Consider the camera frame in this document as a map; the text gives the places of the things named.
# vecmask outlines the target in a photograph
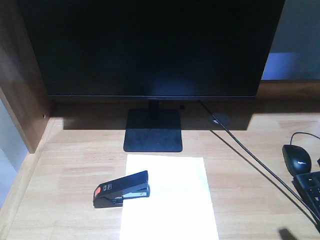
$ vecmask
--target wooden desk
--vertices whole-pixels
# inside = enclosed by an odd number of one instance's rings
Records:
[[[179,104],[168,102],[162,107]],[[162,155],[204,158],[220,240],[319,239],[320,234],[308,219],[310,214],[288,191],[282,190],[223,130],[211,132],[209,129],[215,126],[198,103],[183,104],[183,151]],[[282,146],[296,131],[320,135],[319,101],[255,100],[208,105],[213,111],[224,109],[230,114],[234,135],[293,187]],[[128,153],[123,151],[123,140],[130,107],[133,105],[125,103],[57,106],[37,151],[27,156],[19,172],[8,197],[10,202],[7,199],[3,206],[9,209],[2,209],[7,218],[2,219],[1,239],[6,235],[8,240],[119,239],[122,209],[95,209],[92,198],[98,184],[125,174]],[[309,152],[312,169],[319,170],[319,140],[297,135],[293,142]],[[23,185],[27,186],[25,192],[19,191]],[[286,230],[295,238],[281,238],[279,232]]]

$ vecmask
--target keyboard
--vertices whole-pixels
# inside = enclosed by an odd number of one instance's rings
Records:
[[[296,175],[293,185],[303,201],[320,218],[320,171]],[[319,228],[320,222],[317,219],[315,221]]]

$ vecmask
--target black mouse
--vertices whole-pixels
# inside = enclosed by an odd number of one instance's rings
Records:
[[[306,150],[296,145],[283,145],[282,153],[286,168],[292,176],[311,171],[311,158]]]

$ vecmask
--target monitor base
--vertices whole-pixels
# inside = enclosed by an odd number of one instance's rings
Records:
[[[176,109],[130,109],[123,150],[126,152],[181,152],[180,113]]]

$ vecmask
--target cable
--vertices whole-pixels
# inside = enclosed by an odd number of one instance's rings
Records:
[[[273,171],[271,171],[262,161],[260,161],[249,149],[247,149],[230,131],[227,129],[219,119],[203,104],[201,100],[198,101],[202,107],[216,120],[216,122],[229,134],[229,136],[243,149],[245,150],[258,164],[260,164],[268,173],[270,173],[275,179],[278,180],[296,199],[299,200],[313,215],[313,217],[320,223],[320,218],[311,210],[311,208],[302,200],[302,198],[296,194],[280,177],[278,177]]]
[[[313,136],[313,137],[315,137],[315,138],[317,138],[317,139],[320,140],[320,137],[318,137],[318,136],[316,136],[316,135],[313,135],[313,134],[311,134],[311,133],[304,132],[304,131],[296,131],[296,132],[294,132],[294,133],[292,134],[292,136],[291,136],[290,145],[292,145],[292,139],[294,138],[294,135],[296,135],[296,134],[307,134],[307,135]]]

